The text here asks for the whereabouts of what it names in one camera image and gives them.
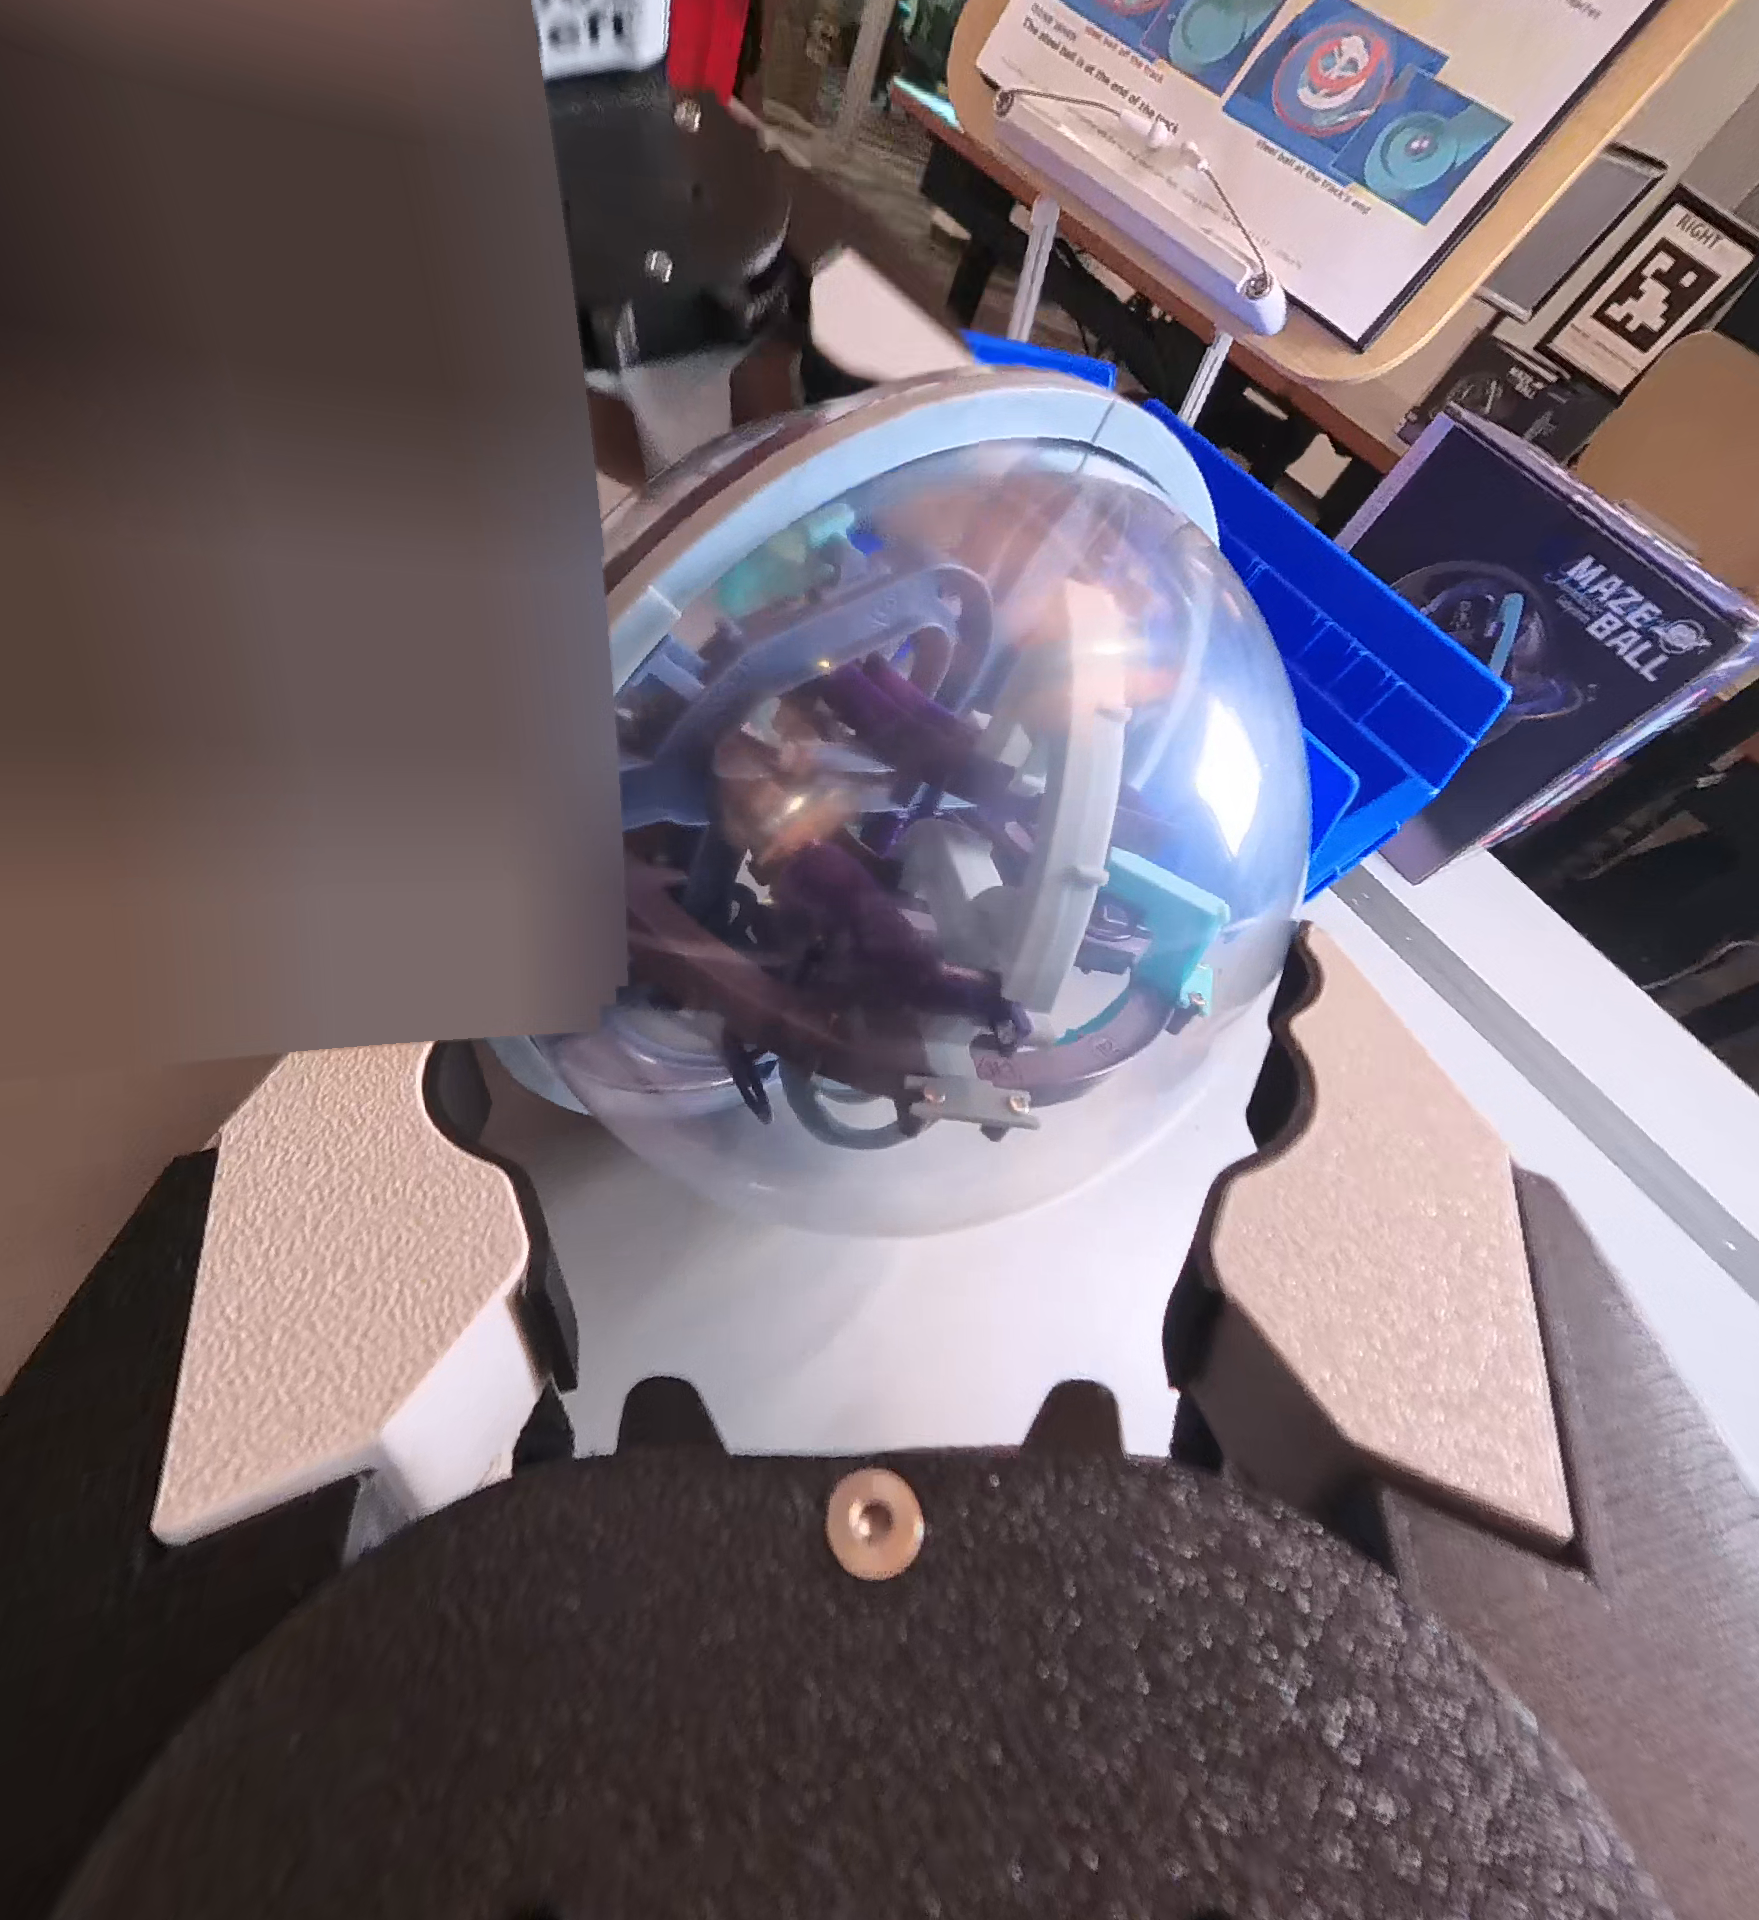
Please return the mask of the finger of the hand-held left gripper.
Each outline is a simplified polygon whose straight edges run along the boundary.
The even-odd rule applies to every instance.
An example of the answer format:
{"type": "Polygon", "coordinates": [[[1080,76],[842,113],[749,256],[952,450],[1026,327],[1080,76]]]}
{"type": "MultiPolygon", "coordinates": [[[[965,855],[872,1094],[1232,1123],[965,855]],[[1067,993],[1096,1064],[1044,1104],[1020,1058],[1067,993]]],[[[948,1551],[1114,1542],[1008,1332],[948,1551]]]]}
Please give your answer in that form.
{"type": "Polygon", "coordinates": [[[830,252],[807,287],[803,398],[933,389],[977,374],[962,340],[862,252],[830,252]]]}

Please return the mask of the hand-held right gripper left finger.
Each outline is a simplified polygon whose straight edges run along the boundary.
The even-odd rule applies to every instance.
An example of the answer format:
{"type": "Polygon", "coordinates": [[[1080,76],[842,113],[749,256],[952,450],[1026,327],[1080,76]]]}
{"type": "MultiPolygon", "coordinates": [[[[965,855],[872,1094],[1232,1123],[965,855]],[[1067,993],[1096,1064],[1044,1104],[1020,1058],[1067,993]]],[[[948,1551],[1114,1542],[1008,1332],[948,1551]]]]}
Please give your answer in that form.
{"type": "Polygon", "coordinates": [[[205,1542],[343,1487],[347,1551],[566,1457],[579,1316],[481,1044],[282,1056],[225,1123],[152,1508],[205,1542]]]}

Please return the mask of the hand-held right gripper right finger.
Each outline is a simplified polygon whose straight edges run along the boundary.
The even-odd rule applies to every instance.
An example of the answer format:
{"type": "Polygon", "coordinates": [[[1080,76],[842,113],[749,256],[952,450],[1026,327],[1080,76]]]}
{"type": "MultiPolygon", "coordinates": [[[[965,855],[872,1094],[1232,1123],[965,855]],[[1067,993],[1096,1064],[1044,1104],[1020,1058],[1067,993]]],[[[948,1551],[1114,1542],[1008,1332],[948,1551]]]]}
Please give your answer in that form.
{"type": "Polygon", "coordinates": [[[1296,935],[1249,1126],[1193,1242],[1193,1412],[1224,1467],[1317,1519],[1398,1492],[1561,1555],[1510,1148],[1321,925],[1296,935]]]}

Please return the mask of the clear plastic maze ball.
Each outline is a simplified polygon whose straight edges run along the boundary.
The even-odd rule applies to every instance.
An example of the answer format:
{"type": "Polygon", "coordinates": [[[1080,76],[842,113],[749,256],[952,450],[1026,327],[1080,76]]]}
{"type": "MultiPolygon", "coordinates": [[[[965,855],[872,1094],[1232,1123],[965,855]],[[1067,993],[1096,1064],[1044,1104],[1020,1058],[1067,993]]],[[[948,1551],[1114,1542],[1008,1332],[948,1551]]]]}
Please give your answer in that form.
{"type": "Polygon", "coordinates": [[[1172,429],[968,367],[740,425],[603,516],[627,979],[494,1039],[713,1201],[1029,1211],[1217,1080],[1311,851],[1280,646],[1172,429]]]}

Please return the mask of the dark blue maze ball box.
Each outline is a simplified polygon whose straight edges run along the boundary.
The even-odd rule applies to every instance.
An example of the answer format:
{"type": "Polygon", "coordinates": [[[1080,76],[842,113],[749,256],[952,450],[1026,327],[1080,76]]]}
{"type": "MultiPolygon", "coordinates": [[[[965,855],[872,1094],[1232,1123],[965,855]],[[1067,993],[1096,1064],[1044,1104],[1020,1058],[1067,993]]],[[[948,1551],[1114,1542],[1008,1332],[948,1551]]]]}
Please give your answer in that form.
{"type": "Polygon", "coordinates": [[[1759,670],[1759,602],[1506,427],[1445,409],[1341,537],[1506,688],[1383,844],[1420,884],[1532,828],[1759,670]]]}

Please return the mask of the wooden instruction board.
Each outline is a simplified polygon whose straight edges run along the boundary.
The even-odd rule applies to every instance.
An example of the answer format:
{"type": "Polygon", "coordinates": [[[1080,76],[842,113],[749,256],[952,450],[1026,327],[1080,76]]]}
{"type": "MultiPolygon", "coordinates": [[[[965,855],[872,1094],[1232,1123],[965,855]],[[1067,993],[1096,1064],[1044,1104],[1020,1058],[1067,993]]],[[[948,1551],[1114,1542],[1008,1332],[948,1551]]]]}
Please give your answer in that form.
{"type": "Polygon", "coordinates": [[[1167,310],[1314,383],[1426,346],[1730,9],[1724,1],[966,4],[962,131],[1167,310]],[[1290,300],[1257,338],[1000,149],[1035,85],[1156,110],[1203,152],[1290,300]]]}

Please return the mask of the blue plastic bin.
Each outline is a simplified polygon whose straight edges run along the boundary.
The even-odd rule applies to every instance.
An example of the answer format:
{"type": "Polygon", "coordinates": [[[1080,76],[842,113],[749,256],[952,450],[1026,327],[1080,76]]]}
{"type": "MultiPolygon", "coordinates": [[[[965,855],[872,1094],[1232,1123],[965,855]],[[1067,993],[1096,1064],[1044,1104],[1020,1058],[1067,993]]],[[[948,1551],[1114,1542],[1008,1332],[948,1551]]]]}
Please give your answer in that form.
{"type": "Polygon", "coordinates": [[[897,933],[1044,1013],[1151,1036],[1257,968],[1321,877],[1392,838],[1462,767],[1506,688],[1409,601],[1115,370],[962,332],[980,373],[899,400],[908,460],[851,512],[832,633],[753,646],[622,773],[629,832],[679,831],[633,904],[711,917],[706,856],[785,932],[897,933]]]}

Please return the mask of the black and white marker tag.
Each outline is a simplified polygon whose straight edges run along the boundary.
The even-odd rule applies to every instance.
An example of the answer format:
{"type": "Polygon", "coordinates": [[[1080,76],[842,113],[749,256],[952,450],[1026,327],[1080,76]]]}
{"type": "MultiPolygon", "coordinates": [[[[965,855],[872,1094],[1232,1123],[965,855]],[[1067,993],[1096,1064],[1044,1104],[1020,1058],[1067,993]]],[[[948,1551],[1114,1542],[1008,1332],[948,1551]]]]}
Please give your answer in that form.
{"type": "Polygon", "coordinates": [[[1707,327],[1759,270],[1759,232],[1677,185],[1541,340],[1541,354],[1612,398],[1707,327]]]}

